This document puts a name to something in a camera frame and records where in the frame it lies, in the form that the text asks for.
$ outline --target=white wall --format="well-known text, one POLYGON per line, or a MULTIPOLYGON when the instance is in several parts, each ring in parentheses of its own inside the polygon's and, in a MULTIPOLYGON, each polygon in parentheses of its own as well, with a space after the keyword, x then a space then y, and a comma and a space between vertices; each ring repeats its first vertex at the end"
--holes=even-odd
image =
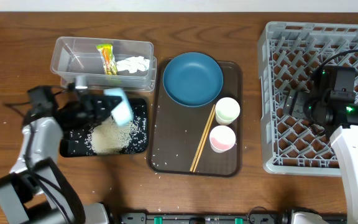
POLYGON ((0 11, 358 12, 358 0, 0 0, 0 11))

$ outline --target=pink liquid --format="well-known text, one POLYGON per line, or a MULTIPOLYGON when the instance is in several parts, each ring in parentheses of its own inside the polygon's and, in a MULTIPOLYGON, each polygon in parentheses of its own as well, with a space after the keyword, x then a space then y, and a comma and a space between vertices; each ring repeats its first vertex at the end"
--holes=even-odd
POLYGON ((214 145, 217 149, 220 150, 228 150, 231 149, 231 147, 233 147, 233 144, 223 144, 221 142, 219 142, 216 138, 212 137, 211 138, 211 143, 212 145, 214 145))

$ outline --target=blue plate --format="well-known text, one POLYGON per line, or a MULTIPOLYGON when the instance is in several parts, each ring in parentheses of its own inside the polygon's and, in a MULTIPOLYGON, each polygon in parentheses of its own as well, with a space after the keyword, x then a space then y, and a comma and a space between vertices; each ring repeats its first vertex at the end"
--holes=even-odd
POLYGON ((162 81, 165 91, 174 101, 197 107, 218 96, 223 86, 223 73, 211 57, 190 52, 169 62, 162 81))

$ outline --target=paper cup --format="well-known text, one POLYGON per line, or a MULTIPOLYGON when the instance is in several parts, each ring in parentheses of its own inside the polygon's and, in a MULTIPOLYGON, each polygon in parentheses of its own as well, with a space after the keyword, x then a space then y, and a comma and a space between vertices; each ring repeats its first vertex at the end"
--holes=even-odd
POLYGON ((209 134, 209 143, 215 152, 226 152, 236 143, 236 134, 227 126, 216 126, 209 134))
POLYGON ((231 124, 240 115, 240 105, 230 97, 221 98, 215 106, 216 121, 220 125, 231 124))

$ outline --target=small black tray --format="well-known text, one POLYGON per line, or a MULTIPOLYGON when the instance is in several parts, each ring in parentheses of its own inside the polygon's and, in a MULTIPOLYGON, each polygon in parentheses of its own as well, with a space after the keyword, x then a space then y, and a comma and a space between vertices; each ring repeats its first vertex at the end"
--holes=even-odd
MULTIPOLYGON (((129 104, 131 105, 132 111, 134 112, 134 119, 140 117, 145 119, 145 131, 137 133, 132 141, 129 143, 129 146, 121 149, 116 154, 135 154, 141 153, 146 150, 148 143, 147 136, 147 103, 142 98, 129 99, 129 104), (136 139, 145 139, 146 141, 138 143, 136 139)), ((90 130, 94 126, 88 126, 84 129, 72 130, 65 134, 62 141, 60 142, 60 155, 63 157, 79 157, 79 156, 100 156, 91 149, 90 142, 86 142, 86 137, 90 133, 90 130)))
MULTIPOLYGON (((147 152, 148 165, 156 172, 216 177, 236 175, 242 165, 241 114, 229 125, 237 138, 233 148, 224 153, 216 153, 211 149, 207 138, 196 172, 190 172, 190 167, 212 106, 223 97, 231 97, 239 102, 242 109, 240 67, 232 62, 217 62, 223 72, 222 91, 213 102, 198 108, 189 108, 174 102, 163 87, 163 73, 169 61, 162 62, 160 75, 156 80, 153 123, 147 152)), ((214 118, 211 129, 218 125, 214 118)))

